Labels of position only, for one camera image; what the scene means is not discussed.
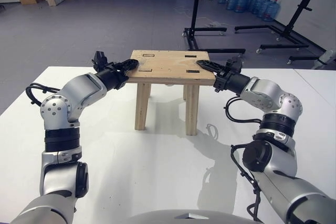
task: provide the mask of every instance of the white table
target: white table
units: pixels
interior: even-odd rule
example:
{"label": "white table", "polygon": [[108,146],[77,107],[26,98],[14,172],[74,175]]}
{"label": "white table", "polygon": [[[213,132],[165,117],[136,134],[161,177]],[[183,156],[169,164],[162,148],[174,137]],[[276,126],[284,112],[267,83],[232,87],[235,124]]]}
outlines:
{"label": "white table", "polygon": [[[62,87],[89,71],[94,72],[92,68],[49,67],[36,81]],[[327,72],[331,73],[312,70],[310,74],[318,78]],[[335,109],[292,69],[243,69],[242,73],[271,79],[299,97],[303,115],[294,134],[297,176],[335,198]],[[258,125],[233,123],[224,116],[222,108],[234,94],[201,87],[199,132],[186,136],[182,86],[152,86],[146,130],[141,132],[133,128],[136,88],[126,84],[110,91],[80,118],[81,161],[89,164],[90,189],[77,202],[74,223],[111,224],[159,209],[199,208],[249,218],[246,207],[255,196],[230,160],[229,146],[250,142]],[[335,86],[328,89],[334,92]],[[240,102],[232,106],[232,115],[261,118],[262,112]],[[218,139],[212,137],[215,130]],[[30,105],[25,94],[0,116],[0,149],[0,222],[10,222],[38,196],[44,149],[39,107]],[[259,217],[264,223],[282,223],[263,195]]]}

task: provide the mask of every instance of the gray floor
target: gray floor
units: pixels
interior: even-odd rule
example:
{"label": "gray floor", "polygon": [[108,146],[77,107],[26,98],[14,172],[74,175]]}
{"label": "gray floor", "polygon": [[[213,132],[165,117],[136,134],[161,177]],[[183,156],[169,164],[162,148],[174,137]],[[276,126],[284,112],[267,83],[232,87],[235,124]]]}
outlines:
{"label": "gray floor", "polygon": [[[0,114],[48,66],[91,66],[96,50],[111,61],[128,59],[133,49],[186,50],[181,34],[190,27],[193,0],[66,0],[57,7],[46,2],[5,7],[0,11]],[[276,49],[257,55],[260,44],[277,44],[276,35],[267,29],[235,35],[234,26],[261,21],[250,13],[227,11],[216,0],[202,0],[198,17],[199,27],[217,21],[228,28],[225,36],[199,36],[199,46],[246,48],[246,68],[308,69],[312,62],[288,66],[287,58],[321,54],[311,46],[309,51]],[[211,59],[224,63],[232,56],[214,54]]]}

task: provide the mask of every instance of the silver arm segment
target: silver arm segment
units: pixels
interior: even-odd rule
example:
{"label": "silver arm segment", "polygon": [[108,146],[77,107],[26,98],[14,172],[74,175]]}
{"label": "silver arm segment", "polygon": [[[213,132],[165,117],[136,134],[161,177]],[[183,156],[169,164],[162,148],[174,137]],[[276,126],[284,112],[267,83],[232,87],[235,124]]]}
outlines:
{"label": "silver arm segment", "polygon": [[[45,130],[78,128],[83,109],[106,93],[105,85],[92,73],[73,78],[41,104]],[[79,141],[77,147],[69,150],[44,151],[41,197],[33,200],[11,223],[72,223],[76,201],[89,189],[87,165],[78,161],[81,153]]]}
{"label": "silver arm segment", "polygon": [[105,97],[107,88],[93,73],[70,80],[56,94],[47,97],[41,105],[41,116],[46,130],[79,126],[84,108]]}
{"label": "silver arm segment", "polygon": [[[269,150],[269,157],[265,160],[265,156],[253,156],[255,153],[251,155],[251,152],[261,151],[252,142],[244,151],[243,163],[254,175],[273,209],[284,223],[306,223],[309,220],[320,224],[336,223],[336,201],[309,182],[295,178],[297,162],[292,133],[302,114],[299,99],[281,90],[276,83],[256,77],[250,79],[240,98],[264,111],[254,142],[263,141],[269,146],[263,149]],[[279,122],[273,120],[267,123],[270,116]],[[290,118],[288,122],[293,120],[292,131],[284,127],[281,121],[286,118]]]}
{"label": "silver arm segment", "polygon": [[128,80],[126,73],[139,64],[137,60],[108,63],[103,52],[96,52],[92,62],[96,74],[73,78],[40,104],[45,126],[41,196],[11,223],[72,223],[76,201],[89,189],[88,166],[79,162],[82,157],[79,117],[84,108],[105,97],[108,90],[122,88]]}

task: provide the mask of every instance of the stool leg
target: stool leg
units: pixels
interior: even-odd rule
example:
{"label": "stool leg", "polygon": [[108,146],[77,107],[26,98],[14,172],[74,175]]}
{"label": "stool leg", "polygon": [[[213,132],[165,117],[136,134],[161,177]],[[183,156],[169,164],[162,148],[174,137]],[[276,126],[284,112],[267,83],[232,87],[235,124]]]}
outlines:
{"label": "stool leg", "polygon": [[186,86],[185,128],[188,136],[197,135],[199,85]]}
{"label": "stool leg", "polygon": [[136,91],[136,109],[135,109],[135,126],[138,131],[143,131],[146,124],[148,98],[151,92],[150,83],[138,83]]}
{"label": "stool leg", "polygon": [[183,100],[185,101],[187,96],[187,85],[183,85]]}

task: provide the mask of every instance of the rectangular slot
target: rectangular slot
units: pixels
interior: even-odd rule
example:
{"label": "rectangular slot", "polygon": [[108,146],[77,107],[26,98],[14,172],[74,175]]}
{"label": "rectangular slot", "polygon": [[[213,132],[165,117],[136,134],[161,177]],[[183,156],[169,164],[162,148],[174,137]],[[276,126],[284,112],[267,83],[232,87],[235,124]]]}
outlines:
{"label": "rectangular slot", "polygon": [[143,69],[139,69],[139,72],[152,72],[151,68],[143,68]]}
{"label": "rectangular slot", "polygon": [[199,73],[199,70],[187,70],[187,73]]}

